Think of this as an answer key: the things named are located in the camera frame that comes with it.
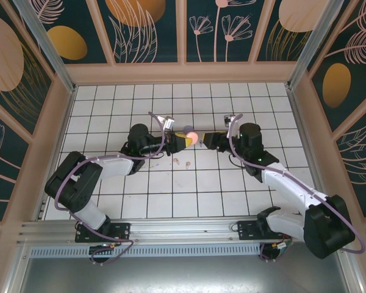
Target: floor tile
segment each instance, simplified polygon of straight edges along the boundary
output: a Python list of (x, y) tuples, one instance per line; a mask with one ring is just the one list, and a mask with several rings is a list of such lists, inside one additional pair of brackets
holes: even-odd
[(229, 84), (211, 84), (211, 89), (213, 98), (231, 96)]
[(218, 170), (218, 157), (215, 150), (195, 151), (196, 169), (215, 169)]
[(115, 85), (98, 85), (95, 99), (114, 99)]
[(155, 84), (153, 87), (153, 98), (172, 98), (171, 84)]
[(129, 132), (131, 116), (111, 116), (110, 132)]
[(210, 98), (210, 84), (192, 84), (193, 98)]
[(198, 211), (200, 217), (223, 216), (221, 192), (198, 193)]
[(84, 151), (105, 151), (107, 133), (88, 133)]
[(102, 195), (99, 197), (98, 208), (110, 219), (120, 219), (122, 213), (122, 195)]
[(152, 112), (156, 115), (172, 113), (172, 99), (155, 99)]
[(110, 128), (111, 116), (92, 116), (89, 133), (108, 132)]
[(135, 99), (133, 101), (133, 114), (148, 114), (152, 112), (152, 99)]
[(212, 113), (212, 99), (211, 98), (202, 98), (202, 99), (193, 99), (193, 112), (194, 113)]
[(76, 94), (76, 101), (83, 101), (83, 100), (94, 100), (96, 93), (96, 86), (80, 86), (77, 90)]
[(196, 172), (198, 192), (221, 191), (220, 174), (218, 170), (200, 170)]
[(112, 115), (131, 115), (133, 100), (115, 100), (112, 108)]
[(255, 120), (261, 129), (276, 129), (274, 113), (255, 113)]
[(249, 94), (251, 96), (268, 96), (268, 90), (265, 83), (256, 84), (256, 83), (248, 83)]
[(232, 100), (230, 98), (213, 98), (214, 113), (232, 113)]
[(223, 192), (224, 214), (248, 215), (245, 192)]
[(112, 100), (95, 101), (93, 103), (92, 115), (111, 115), (112, 105)]
[(151, 99), (153, 98), (153, 85), (152, 84), (140, 84), (134, 88), (135, 99)]
[(270, 96), (287, 96), (285, 84), (281, 82), (268, 82), (267, 88)]
[(308, 167), (303, 148), (284, 148), (288, 167)]
[(172, 171), (152, 172), (149, 169), (149, 193), (172, 193)]
[(196, 192), (195, 171), (174, 171), (173, 192)]
[(122, 219), (146, 218), (146, 194), (125, 194), (123, 196)]
[(303, 144), (297, 129), (280, 129), (283, 147), (301, 147)]
[(191, 98), (191, 84), (173, 84), (173, 98)]
[(279, 129), (297, 128), (293, 113), (285, 112), (285, 113), (274, 113), (274, 114)]
[(125, 194), (147, 194), (148, 193), (148, 172), (137, 172), (125, 176)]
[(93, 101), (75, 101), (71, 116), (89, 116), (92, 112)]
[(196, 194), (173, 194), (173, 217), (197, 217)]
[(193, 112), (193, 104), (191, 99), (173, 99), (173, 113), (175, 114), (190, 114)]
[(89, 116), (71, 117), (67, 133), (87, 133), (89, 124)]
[(117, 85), (114, 99), (132, 99), (134, 96), (134, 85)]
[(291, 112), (289, 98), (286, 96), (272, 96), (271, 104), (273, 105), (274, 112)]
[(104, 178), (101, 181), (99, 194), (123, 194), (124, 176)]
[(272, 207), (269, 191), (248, 191), (246, 196), (250, 215), (258, 215), (258, 213)]
[(223, 192), (245, 190), (243, 172), (241, 170), (220, 170), (220, 176)]
[(254, 112), (272, 112), (273, 108), (271, 106), (270, 98), (267, 96), (252, 96), (251, 97), (252, 106)]
[(231, 96), (249, 96), (247, 83), (229, 83)]
[(172, 194), (149, 194), (148, 218), (172, 217)]
[(236, 114), (252, 112), (251, 98), (232, 98), (233, 111)]

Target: yellow object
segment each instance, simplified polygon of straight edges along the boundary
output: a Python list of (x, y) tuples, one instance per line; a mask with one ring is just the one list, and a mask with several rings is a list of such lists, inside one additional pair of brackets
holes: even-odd
[(137, 2), (141, 5), (146, 17), (149, 12), (154, 22), (158, 21), (165, 11), (165, 0), (106, 0), (112, 15), (128, 26), (144, 26), (147, 22), (141, 16)]
[(309, 32), (315, 28), (327, 2), (328, 0), (283, 0), (279, 6), (279, 22), (289, 32)]
[(67, 26), (54, 26), (48, 35), (61, 57), (79, 60), (87, 55), (87, 44), (81, 35)]
[(175, 133), (175, 135), (177, 137), (181, 137), (183, 139), (185, 139), (185, 147), (188, 148), (192, 143), (193, 143), (193, 139), (190, 137), (185, 136), (184, 134), (181, 133)]
[(324, 102), (331, 108), (343, 103), (351, 86), (351, 73), (347, 66), (335, 63), (328, 68), (323, 81)]
[(23, 69), (22, 44), (12, 28), (0, 18), (0, 90), (8, 92), (16, 88)]

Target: dark teal wallpaper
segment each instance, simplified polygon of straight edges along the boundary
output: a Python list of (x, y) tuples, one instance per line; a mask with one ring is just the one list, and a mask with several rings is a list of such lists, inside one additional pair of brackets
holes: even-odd
[(366, 0), (359, 1), (312, 82), (332, 130), (366, 99)]
[(337, 140), (337, 146), (366, 217), (366, 114)]
[(257, 61), (297, 61), (325, 0), (276, 0)]
[(312, 66), (316, 62), (318, 55), (320, 55), (321, 50), (323, 49), (324, 45), (328, 41), (328, 39), (331, 36), (332, 32), (334, 31), (334, 28), (336, 27), (336, 24), (339, 22), (339, 19), (342, 17), (344, 10), (346, 10), (349, 3), (350, 3), (350, 0), (344, 0), (342, 8), (340, 9), (340, 12), (338, 13), (336, 19), (334, 20), (331, 27), (329, 28), (324, 40), (321, 42), (320, 46), (317, 48), (316, 54), (313, 56), (313, 58), (310, 61), (309, 65), (307, 66), (308, 71), (310, 71), (310, 69), (312, 68)]
[(116, 63), (177, 62), (175, 0), (98, 0)]
[(0, 221), (10, 200), (28, 144), (0, 120)]
[(248, 61), (263, 3), (188, 0), (187, 62)]
[(50, 85), (50, 77), (0, 5), (0, 105), (32, 134)]

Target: purple cable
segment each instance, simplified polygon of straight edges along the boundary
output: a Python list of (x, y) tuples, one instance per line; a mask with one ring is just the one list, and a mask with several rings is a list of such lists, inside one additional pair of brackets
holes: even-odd
[[(75, 172), (79, 168), (81, 168), (81, 166), (85, 165), (86, 163), (91, 162), (91, 161), (95, 161), (95, 160), (98, 161), (100, 159), (114, 159), (114, 158), (117, 158), (117, 157), (122, 157), (124, 159), (130, 159), (130, 160), (143, 161), (143, 160), (151, 159), (151, 158), (157, 156), (161, 152), (161, 150), (163, 148), (163, 145), (164, 145), (164, 141), (165, 141), (165, 135), (164, 135), (164, 131), (163, 131), (163, 126), (162, 126), (161, 122), (159, 121), (159, 119), (157, 119), (157, 116), (156, 115), (154, 115), (152, 112), (148, 112), (148, 114), (150, 116), (152, 116), (152, 118), (155, 118), (157, 124), (159, 124), (159, 126), (160, 126), (160, 130), (161, 130), (161, 133), (162, 133), (162, 140), (161, 140), (161, 144), (160, 144), (159, 149), (154, 154), (152, 154), (150, 156), (147, 156), (147, 157), (130, 157), (130, 156), (122, 155), (122, 154), (110, 154), (110, 155), (107, 155), (107, 156), (91, 157), (89, 159), (86, 159), (86, 160), (82, 161), (80, 164), (77, 164), (77, 166), (75, 166), (75, 168), (73, 168), (72, 171), (69, 172), (68, 176), (66, 176), (65, 179), (62, 181), (61, 186), (59, 187), (59, 189), (58, 189), (58, 191), (56, 193), (56, 197), (54, 199), (54, 207), (56, 209), (58, 209), (59, 211), (67, 211), (68, 210), (67, 208), (60, 208), (59, 207), (59, 197), (61, 195), (61, 192), (62, 192), (63, 188), (68, 183), (68, 181), (71, 179), (71, 177), (75, 174)], [(70, 212), (70, 215), (72, 217), (74, 217), (77, 221), (79, 221), (81, 224), (83, 224), (83, 226), (85, 226), (86, 229), (88, 229), (90, 232), (92, 232), (93, 234), (95, 234), (95, 235), (97, 235), (97, 236), (99, 236), (101, 238), (104, 238), (104, 239), (107, 239), (107, 240), (110, 240), (110, 241), (114, 241), (114, 242), (118, 242), (118, 243), (124, 243), (124, 242), (129, 242), (130, 243), (130, 245), (128, 247), (126, 247), (119, 255), (117, 255), (114, 258), (109, 259), (108, 261), (104, 262), (104, 264), (109, 264), (111, 262), (116, 261), (121, 255), (123, 255), (124, 253), (126, 253), (133, 246), (133, 244), (134, 244), (134, 241), (133, 240), (130, 240), (130, 239), (116, 239), (116, 238), (112, 238), (112, 237), (103, 235), (103, 234), (95, 231), (91, 227), (89, 227), (86, 223), (84, 223), (79, 217), (77, 217), (76, 215), (74, 215), (72, 212)], [(91, 256), (91, 259), (92, 260), (93, 260), (93, 256), (95, 255), (95, 253), (97, 253), (97, 252), (94, 252), (92, 254), (92, 256)]]
[[(238, 114), (232, 121), (231, 126), (229, 128), (229, 133), (232, 133), (233, 130), (233, 126), (234, 123), (241, 119), (243, 117), (243, 114)], [(354, 228), (354, 226), (352, 226), (352, 224), (350, 224), (349, 221), (347, 221), (346, 218), (344, 218), (343, 215), (341, 215), (338, 211), (336, 211), (329, 203), (327, 203), (325, 200), (323, 200), (322, 198), (320, 198), (319, 196), (316, 195), (315, 192), (311, 191), (310, 188), (308, 188), (305, 183), (301, 182), (298, 178), (294, 177), (290, 172), (286, 171), (283, 172), (281, 170), (275, 169), (275, 168), (271, 168), (271, 167), (264, 167), (264, 166), (260, 166), (260, 165), (256, 165), (256, 164), (252, 164), (250, 162), (247, 162), (246, 160), (244, 160), (243, 158), (241, 158), (237, 153), (236, 150), (234, 149), (233, 143), (232, 143), (232, 136), (229, 136), (229, 145), (231, 147), (232, 153), (233, 155), (239, 159), (242, 163), (244, 163), (245, 165), (248, 165), (250, 167), (254, 167), (254, 168), (259, 168), (262, 170), (268, 170), (271, 172), (275, 172), (278, 174), (281, 174), (282, 176), (286, 176), (288, 177), (288, 179), (292, 180), (294, 183), (296, 183), (297, 185), (299, 185), (302, 189), (304, 189), (307, 193), (309, 193), (311, 196), (313, 196), (315, 199), (317, 199), (318, 201), (320, 201), (323, 205), (325, 205), (331, 212), (333, 212), (340, 220), (342, 220), (342, 222), (344, 224), (346, 224), (346, 226), (355, 234), (355, 236), (358, 238), (359, 242), (361, 243), (361, 249), (360, 250), (352, 250), (352, 249), (348, 249), (348, 248), (342, 248), (341, 250), (345, 251), (345, 252), (350, 252), (350, 253), (355, 253), (355, 254), (361, 254), (363, 252), (365, 252), (366, 250), (366, 245), (365, 242), (362, 239), (362, 236), (358, 233), (358, 231), (356, 231), (356, 229)]]

